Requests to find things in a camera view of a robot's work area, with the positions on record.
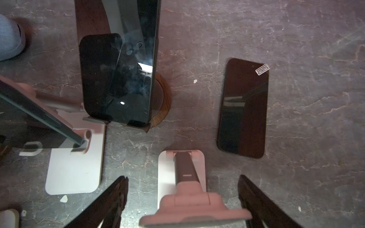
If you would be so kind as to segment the black phone with sticker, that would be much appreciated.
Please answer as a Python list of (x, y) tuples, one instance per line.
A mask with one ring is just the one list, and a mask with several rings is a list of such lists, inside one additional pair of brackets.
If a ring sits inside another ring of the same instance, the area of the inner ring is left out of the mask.
[(217, 131), (220, 150), (254, 159), (264, 156), (269, 75), (266, 64), (228, 60)]

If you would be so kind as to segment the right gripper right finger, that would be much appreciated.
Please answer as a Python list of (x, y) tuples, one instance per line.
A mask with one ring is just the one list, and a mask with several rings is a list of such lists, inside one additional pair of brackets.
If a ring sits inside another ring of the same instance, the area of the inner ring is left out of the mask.
[(241, 206), (252, 214), (246, 221), (248, 228), (300, 228), (295, 220), (276, 205), (247, 176), (241, 175), (238, 181), (238, 194)]

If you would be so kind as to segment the white phone stand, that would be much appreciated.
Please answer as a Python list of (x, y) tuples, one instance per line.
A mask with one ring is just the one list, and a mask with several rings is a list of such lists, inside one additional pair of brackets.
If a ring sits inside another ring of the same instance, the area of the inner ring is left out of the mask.
[(200, 150), (163, 151), (158, 157), (157, 212), (139, 220), (142, 228), (205, 228), (252, 219), (247, 209), (228, 209), (207, 191)]
[(55, 111), (67, 126), (86, 140), (86, 145), (75, 148), (66, 139), (59, 148), (51, 150), (45, 190), (49, 195), (90, 193), (101, 182), (106, 124), (93, 120), (83, 104), (64, 97), (37, 92), (32, 86), (20, 83), (26, 95), (36, 98)]
[(0, 212), (0, 228), (19, 228), (20, 215), (15, 209)]

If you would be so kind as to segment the black phone stand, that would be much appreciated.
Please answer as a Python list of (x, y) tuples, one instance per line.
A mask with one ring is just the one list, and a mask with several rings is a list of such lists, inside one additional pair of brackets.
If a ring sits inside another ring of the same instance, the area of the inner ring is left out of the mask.
[(1, 77), (1, 145), (13, 148), (57, 148), (85, 141), (72, 126), (12, 80)]

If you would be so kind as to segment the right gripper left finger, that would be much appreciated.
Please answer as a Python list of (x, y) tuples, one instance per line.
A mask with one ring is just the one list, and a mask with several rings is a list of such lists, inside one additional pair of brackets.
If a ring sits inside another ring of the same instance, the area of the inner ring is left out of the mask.
[(67, 228), (119, 228), (128, 195), (128, 178), (118, 177)]

